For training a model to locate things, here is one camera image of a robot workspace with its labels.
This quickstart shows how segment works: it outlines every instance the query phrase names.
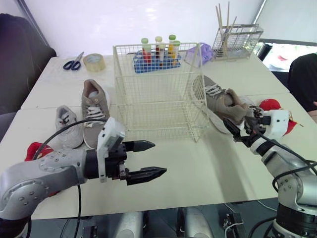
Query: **person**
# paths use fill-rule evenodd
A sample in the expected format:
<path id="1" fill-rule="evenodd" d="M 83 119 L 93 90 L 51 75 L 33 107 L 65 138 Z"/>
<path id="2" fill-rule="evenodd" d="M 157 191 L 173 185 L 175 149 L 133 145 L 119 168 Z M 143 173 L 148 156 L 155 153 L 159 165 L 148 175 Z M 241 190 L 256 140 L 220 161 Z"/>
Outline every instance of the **person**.
<path id="1" fill-rule="evenodd" d="M 317 123 L 317 54 L 300 56 L 292 62 L 288 89 Z"/>

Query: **blue test tube rack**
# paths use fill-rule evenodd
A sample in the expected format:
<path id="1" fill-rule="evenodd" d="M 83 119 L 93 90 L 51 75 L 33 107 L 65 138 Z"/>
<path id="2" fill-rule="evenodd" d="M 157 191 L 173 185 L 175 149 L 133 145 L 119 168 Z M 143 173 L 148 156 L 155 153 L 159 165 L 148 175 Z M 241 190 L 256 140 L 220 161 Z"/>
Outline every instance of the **blue test tube rack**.
<path id="1" fill-rule="evenodd" d="M 170 68 L 178 68 L 180 67 L 180 59 L 181 56 L 178 54 L 176 59 L 172 59 L 172 57 L 168 54 L 168 51 L 164 52 L 163 62 L 156 58 L 155 51 L 151 52 L 151 63 L 147 63 L 143 59 L 143 52 L 138 51 L 134 58 L 134 70 L 136 73 L 146 73 Z"/>

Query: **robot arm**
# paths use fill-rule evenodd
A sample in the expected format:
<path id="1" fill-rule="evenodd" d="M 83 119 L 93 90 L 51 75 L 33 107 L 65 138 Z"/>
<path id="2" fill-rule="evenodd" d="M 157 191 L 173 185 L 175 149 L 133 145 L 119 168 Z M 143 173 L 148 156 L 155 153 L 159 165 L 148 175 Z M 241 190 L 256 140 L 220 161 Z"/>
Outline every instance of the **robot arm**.
<path id="1" fill-rule="evenodd" d="M 268 171 L 277 177 L 284 172 L 307 166 L 299 157 L 265 140 L 279 140 L 287 129 L 288 112 L 271 110 L 255 111 L 253 117 L 245 117 L 248 136 L 228 119 L 224 124 L 235 141 L 243 142 L 254 154 L 262 156 Z M 282 176 L 277 180 L 279 207 L 273 221 L 276 237 L 316 237 L 317 232 L 317 176 L 309 170 Z"/>
<path id="2" fill-rule="evenodd" d="M 158 167 L 130 172 L 127 151 L 144 151 L 148 141 L 123 142 L 124 128 L 110 118 L 101 131 L 97 151 L 61 149 L 39 160 L 22 162 L 0 176 L 0 237 L 16 237 L 37 205 L 50 194 L 83 184 L 87 179 L 126 180 L 127 185 L 151 181 L 166 172 Z"/>

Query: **green cap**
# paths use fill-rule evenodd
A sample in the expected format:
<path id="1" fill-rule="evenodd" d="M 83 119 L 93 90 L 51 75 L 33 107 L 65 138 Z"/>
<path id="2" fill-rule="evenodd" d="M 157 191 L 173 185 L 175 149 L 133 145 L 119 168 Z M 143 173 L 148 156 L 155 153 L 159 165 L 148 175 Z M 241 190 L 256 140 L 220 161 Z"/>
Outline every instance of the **green cap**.
<path id="1" fill-rule="evenodd" d="M 179 45 L 180 45 L 180 41 L 174 41 L 174 42 L 173 42 L 173 45 L 174 45 L 174 46 L 179 46 Z"/>
<path id="2" fill-rule="evenodd" d="M 176 39 L 176 36 L 175 35 L 169 35 L 168 37 L 171 41 L 174 41 Z"/>
<path id="3" fill-rule="evenodd" d="M 162 42 L 162 40 L 163 40 L 162 36 L 156 36 L 155 37 L 155 41 L 156 42 Z"/>
<path id="4" fill-rule="evenodd" d="M 147 44 L 149 42 L 148 38 L 142 38 L 141 39 L 142 44 Z"/>

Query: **white wire basket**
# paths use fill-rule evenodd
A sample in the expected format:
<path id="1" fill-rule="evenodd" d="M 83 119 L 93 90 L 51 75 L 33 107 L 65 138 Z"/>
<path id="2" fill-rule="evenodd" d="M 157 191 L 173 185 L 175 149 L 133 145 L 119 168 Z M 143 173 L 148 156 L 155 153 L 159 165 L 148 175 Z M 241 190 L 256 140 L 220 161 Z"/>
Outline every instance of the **white wire basket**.
<path id="1" fill-rule="evenodd" d="M 149 58 L 142 45 L 113 47 L 117 116 L 126 127 L 126 140 L 197 141 L 209 126 L 200 45 L 182 43 L 174 56 L 171 47 L 164 47 L 160 60 L 152 44 L 151 63 L 144 62 Z"/>
<path id="2" fill-rule="evenodd" d="M 219 28 L 212 47 L 212 60 L 248 58 L 258 43 L 263 29 L 258 24 L 237 24 Z"/>

